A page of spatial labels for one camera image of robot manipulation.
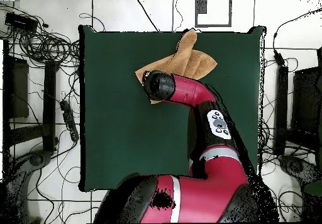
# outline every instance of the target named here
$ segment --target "cable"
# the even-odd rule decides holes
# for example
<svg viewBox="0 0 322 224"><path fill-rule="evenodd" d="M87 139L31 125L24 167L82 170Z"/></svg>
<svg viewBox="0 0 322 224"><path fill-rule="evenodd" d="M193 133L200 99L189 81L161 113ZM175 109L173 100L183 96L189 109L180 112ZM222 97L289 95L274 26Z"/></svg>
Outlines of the cable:
<svg viewBox="0 0 322 224"><path fill-rule="evenodd" d="M80 18L94 18L95 20L98 20L102 24L102 26L103 26L103 31L106 31L105 30L104 23L99 18L97 18L95 16L91 16L90 14L87 14L87 13L81 13L81 14L79 14L79 17Z"/></svg>
<svg viewBox="0 0 322 224"><path fill-rule="evenodd" d="M83 212L75 212L75 213L72 213L72 214L70 214L67 218L66 218L66 220L64 221L64 224L66 224L66 222L67 222L67 220L72 216L72 215L79 215L79 214L83 214L83 213L86 213L86 212L88 212L88 211L91 211L91 210L93 210L93 209L99 209L97 206L93 206L92 208L90 208L89 210L85 210L85 211L83 211Z"/></svg>
<svg viewBox="0 0 322 224"><path fill-rule="evenodd" d="M294 72L294 71L295 71L295 70L297 70L297 68L299 67L299 61L298 61L295 57L288 57L288 58L284 59L284 60L287 62L286 67L288 67L288 66L289 66L289 62L288 62L288 60L290 60L290 59L293 59L293 60L295 60L295 61L296 61L296 68L295 68L294 70L289 71L289 73ZM266 67L269 67L269 66L271 66L271 65L273 65L273 64L275 64L275 63L276 63L276 60L267 60L267 59L264 59L264 67L265 67L265 68L266 68Z"/></svg>
<svg viewBox="0 0 322 224"><path fill-rule="evenodd" d="M150 17L148 16L148 13L145 11L145 8L143 6L143 4L140 2L140 0L137 0L138 3L140 4L141 8L143 9L145 15L148 17L148 20L150 20L151 24L153 25L153 27L156 29L157 32L160 32L160 30L157 29L157 27L154 25L154 23L152 22L152 20L150 19Z"/></svg>
<svg viewBox="0 0 322 224"><path fill-rule="evenodd" d="M180 26L179 26L179 27L177 27L177 28L175 28L174 32L175 32L177 29L179 29L179 28L181 27L181 24L182 24L182 22L184 21L184 18L182 17L181 13L180 13L180 12L179 12L179 10L177 9L177 2L178 2L178 0L176 0L176 1L175 1L175 10L177 10L177 12L180 14L180 16L181 16L181 22L180 22Z"/></svg>
<svg viewBox="0 0 322 224"><path fill-rule="evenodd" d="M316 9L316 10L313 10L313 11L309 11L309 12L307 12L307 13L305 13L305 14L302 14L302 15L298 16L297 18L294 18L293 20L289 20L289 21L286 21L285 23L281 24L281 25L277 28L276 32L274 33L274 38L273 38L273 49L274 49L274 53L277 53L277 51L276 51L276 49L275 49L275 38L276 38L276 36L277 36L277 32L279 31L280 27L282 27L282 26L284 26L285 24L290 23L290 22L292 22L292 21L298 20L299 18L302 18L302 17L304 17L304 16L308 16L309 14L315 14L315 13L318 13L318 12L320 12L320 11L322 11L322 8L319 8L319 9Z"/></svg>
<svg viewBox="0 0 322 224"><path fill-rule="evenodd" d="M281 215L281 217L282 217L282 219L284 220L284 222L286 222L286 219L285 219L285 217L284 217L284 215L283 215L283 212L282 212L282 205L281 205L281 200L280 200L280 198L283 196L283 195L285 195L285 194L287 194L287 193L292 193L292 194L296 194L297 196L299 196L301 199L302 199L302 196L299 194L299 193L297 193L297 192L294 192L294 191L285 191L285 192L283 192L283 193L281 193L280 195L279 195L279 198L277 199L277 201L278 201L278 205L279 205L279 211L280 211L280 215ZM301 212L300 211L295 211L294 210L294 204L292 204L291 206L290 206L292 209L292 211L297 215L297 216L299 216L299 217L301 217Z"/></svg>
<svg viewBox="0 0 322 224"><path fill-rule="evenodd" d="M48 214L48 216L46 217L46 219L45 219L45 221L43 222L43 224L46 224L46 222L47 222L47 220L48 220L48 218L49 218L49 216L53 213L53 209L55 208L55 204L53 203L53 201L52 200L50 200L49 198L47 198L46 196L44 196L40 191L39 191L39 189L38 189L38 183L39 183L39 181L40 181L40 178L42 177L42 169L40 169L40 175L39 175L39 178L38 178L38 180L37 180L37 182L36 182L36 190L37 190L37 192L38 192L38 194L41 196L41 197L43 197L43 198L45 198L46 200L48 200L49 202L51 202L51 204L52 204L52 210L51 210L51 212Z"/></svg>

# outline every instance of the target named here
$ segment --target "cloth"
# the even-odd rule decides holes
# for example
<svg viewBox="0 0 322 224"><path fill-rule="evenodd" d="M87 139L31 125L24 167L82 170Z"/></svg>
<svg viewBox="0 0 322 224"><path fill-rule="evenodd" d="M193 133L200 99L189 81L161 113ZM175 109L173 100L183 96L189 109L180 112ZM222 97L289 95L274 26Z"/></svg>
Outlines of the cloth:
<svg viewBox="0 0 322 224"><path fill-rule="evenodd" d="M199 80L210 73L217 62L204 52L193 50L197 41L197 33L194 29L187 31L179 40L176 51L164 59L148 64L135 72L138 80L142 83L145 71L160 70L168 74L176 74L191 79Z"/></svg>

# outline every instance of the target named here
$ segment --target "green table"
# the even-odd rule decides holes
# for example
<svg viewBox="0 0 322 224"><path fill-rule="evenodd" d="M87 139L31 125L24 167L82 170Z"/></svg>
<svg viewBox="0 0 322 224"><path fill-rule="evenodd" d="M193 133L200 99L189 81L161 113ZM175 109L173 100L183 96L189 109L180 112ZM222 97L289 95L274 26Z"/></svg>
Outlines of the green table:
<svg viewBox="0 0 322 224"><path fill-rule="evenodd" d="M187 175L187 108L151 105L135 75L173 54L182 33L95 33L88 26L79 30L80 56L84 54L80 82L85 81L80 189L111 189L134 172ZM194 46L218 63L201 81L221 94L255 170L263 30L198 33Z"/></svg>

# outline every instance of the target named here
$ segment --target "white floor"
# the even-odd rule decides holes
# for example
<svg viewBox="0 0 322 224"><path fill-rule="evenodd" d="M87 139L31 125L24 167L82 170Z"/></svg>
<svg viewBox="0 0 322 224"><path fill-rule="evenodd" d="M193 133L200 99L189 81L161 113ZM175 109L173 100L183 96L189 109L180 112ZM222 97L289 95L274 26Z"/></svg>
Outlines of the white floor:
<svg viewBox="0 0 322 224"><path fill-rule="evenodd" d="M173 0L140 0L144 5L151 20L160 31L182 31L186 28L194 27L194 0L174 0L176 5L173 9ZM208 14L210 18L201 18L199 24L224 24L225 13L228 3L223 0L222 6L218 6L218 0L208 0ZM12 2L3 2L12 6ZM322 0L233 0L232 2L232 24L231 27L200 28L201 31L237 31L247 32L252 26L266 26L267 35L265 37L265 58L273 60L272 39L277 27L297 16L321 7ZM81 13L92 14L99 18L105 25L106 31L155 31L155 28L145 16L137 0L17 0L14 3L28 14L41 17L51 32L61 33L74 42L79 39L78 25L92 25L91 18L80 18ZM0 11L0 30L5 29L4 16L5 11ZM294 57L298 59L298 69L317 66L316 49L322 47L322 13L311 15L307 18L286 24L279 30L275 40L276 48L284 48L279 52L286 59ZM93 27L97 31L102 31L103 26L96 19L93 19ZM15 52L19 53L19 48L15 47ZM296 67L293 60L289 61L290 70ZM265 70L265 94L268 100L264 99L264 104L275 99L275 72L276 64L273 64ZM64 71L71 74L73 68L65 68ZM289 75L289 82L292 80L292 73ZM41 86L43 84L43 71L41 69L30 68L29 92L38 91L42 94ZM64 94L70 91L68 76L60 70L57 73L57 99L62 99ZM75 84L75 90L79 90L78 83ZM292 85L289 86L289 92L292 91ZM291 107L292 94L289 95L289 107ZM37 94L29 94L28 102L35 111L37 118L42 122L42 100ZM79 112L79 98L71 99L71 106L75 112ZM273 117L270 114L273 107L267 106L264 109L264 119L268 121L269 126L273 127ZM75 121L79 123L79 117L75 114ZM30 113L27 119L15 119L15 128L35 123L35 119ZM64 123L62 113L57 110L57 123ZM57 125L56 135L59 136L65 130L65 125ZM40 143L41 139L19 144L11 149L15 156L22 155L29 151L34 145ZM59 151L63 152L72 145L69 133L64 132L60 137ZM57 163L62 164L60 172L70 182L64 182L63 177L58 172ZM92 193L82 193L78 189L78 180L80 178L80 145L76 146L68 155L64 154L58 159L53 160L43 169L42 182L39 186L40 191L48 198L54 200L54 211L49 216L47 223L58 223L62 221L58 217L58 211L64 201L63 220L65 221L71 213L83 212L82 214L68 217L66 223L90 223L94 218L97 209L92 207L99 206L106 191L94 191ZM278 166L273 163L264 165L262 174L265 183L275 192L280 194L287 190L299 192L297 182L285 175ZM35 183L39 177L39 172L34 173L30 181L28 198L30 212L33 216L41 216L44 219L52 210L52 204L45 201L34 189ZM294 194L285 194L281 199L286 206L295 204L301 206L301 199ZM289 210L283 212L287 221L296 221L298 217Z"/></svg>

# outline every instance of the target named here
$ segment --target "red robot arm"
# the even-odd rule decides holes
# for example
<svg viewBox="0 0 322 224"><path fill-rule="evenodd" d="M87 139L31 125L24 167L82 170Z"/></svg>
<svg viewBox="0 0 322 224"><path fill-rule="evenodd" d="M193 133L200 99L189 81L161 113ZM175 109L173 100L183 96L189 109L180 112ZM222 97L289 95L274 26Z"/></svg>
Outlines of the red robot arm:
<svg viewBox="0 0 322 224"><path fill-rule="evenodd" d="M213 94L199 81L157 70L144 74L143 88L149 99L189 107L194 129L190 174L128 179L106 196L94 222L256 221L257 205ZM117 216L108 216L111 202L118 204Z"/></svg>

